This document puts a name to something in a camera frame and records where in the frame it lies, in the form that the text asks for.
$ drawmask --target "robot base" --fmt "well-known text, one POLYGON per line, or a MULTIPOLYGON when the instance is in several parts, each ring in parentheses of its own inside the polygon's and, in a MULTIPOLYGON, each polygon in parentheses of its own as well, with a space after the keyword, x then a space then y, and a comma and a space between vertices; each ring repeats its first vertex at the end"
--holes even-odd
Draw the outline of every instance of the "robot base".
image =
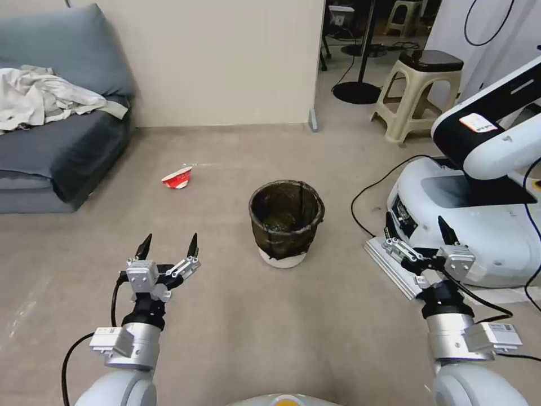
MULTIPOLYGON (((509 177, 520 189, 524 178, 518 173, 509 177)), ((530 211, 539 224, 541 191, 533 180, 527 187, 538 201, 530 205, 530 211)), ((541 262, 539 238, 524 204, 478 206, 470 202, 471 194, 462 171, 421 158, 404 168, 389 195, 387 209, 400 238, 412 247, 439 248, 443 244, 437 220, 442 216, 477 258, 464 281, 468 285, 524 286, 541 262)))

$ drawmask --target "white cloth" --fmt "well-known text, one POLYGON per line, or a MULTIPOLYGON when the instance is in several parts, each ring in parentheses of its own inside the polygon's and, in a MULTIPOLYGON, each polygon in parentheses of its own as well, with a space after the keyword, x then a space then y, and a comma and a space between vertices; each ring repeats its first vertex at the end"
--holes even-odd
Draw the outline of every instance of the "white cloth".
POLYGON ((127 108, 53 75, 51 68, 0 68, 0 134, 102 110, 122 119, 127 108))

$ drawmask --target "crumpled paper cup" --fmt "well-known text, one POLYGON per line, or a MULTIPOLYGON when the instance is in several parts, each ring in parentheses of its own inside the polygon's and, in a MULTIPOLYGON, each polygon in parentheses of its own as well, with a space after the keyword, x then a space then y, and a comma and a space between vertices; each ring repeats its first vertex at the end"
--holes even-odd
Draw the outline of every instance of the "crumpled paper cup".
POLYGON ((182 189, 186 187, 191 176, 192 167, 187 166, 177 172, 167 175, 162 179, 162 183, 169 189, 182 189))

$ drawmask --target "gray sofa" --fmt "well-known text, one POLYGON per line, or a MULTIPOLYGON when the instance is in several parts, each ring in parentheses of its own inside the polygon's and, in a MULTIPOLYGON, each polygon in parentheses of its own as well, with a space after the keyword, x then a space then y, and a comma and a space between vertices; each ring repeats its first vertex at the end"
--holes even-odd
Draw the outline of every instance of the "gray sofa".
MULTIPOLYGON (((130 107, 130 72, 97 5, 0 19, 0 68, 51 67, 130 107)), ((127 146, 131 110, 94 111, 0 135, 0 213, 77 210, 127 146)))

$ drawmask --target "beige plastic stool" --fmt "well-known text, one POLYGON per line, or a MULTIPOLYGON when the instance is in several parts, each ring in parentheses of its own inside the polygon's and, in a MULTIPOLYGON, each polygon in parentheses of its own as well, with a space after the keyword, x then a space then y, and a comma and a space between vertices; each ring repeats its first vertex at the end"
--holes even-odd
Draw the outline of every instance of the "beige plastic stool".
POLYGON ((417 31, 417 29, 419 29, 420 27, 422 7, 423 7, 422 1, 398 0, 397 2, 395 2, 393 6, 393 10, 391 11, 391 15, 389 16, 389 20, 387 20, 387 26, 385 27, 385 32, 383 34, 387 35, 387 32, 390 29, 395 29, 395 30, 400 31, 401 38, 408 35, 408 33, 410 32, 410 24, 416 11, 417 11, 417 15, 415 16, 414 29, 415 31, 417 31), (393 23, 396 10, 401 6, 404 6, 407 8, 404 22, 402 24, 393 23))
POLYGON ((403 51, 383 85, 371 120, 376 115, 381 117, 387 123, 385 138, 397 144, 402 144, 410 131, 429 130, 442 113, 427 99, 432 85, 437 81, 449 83, 449 97, 444 111, 449 110, 458 94, 463 65, 460 59, 442 51, 403 51), (401 97, 389 97, 389 90, 398 73, 406 77, 406 89, 401 97), (396 113, 387 107, 387 103, 399 103, 396 113), (423 118, 426 109, 436 115, 423 118))

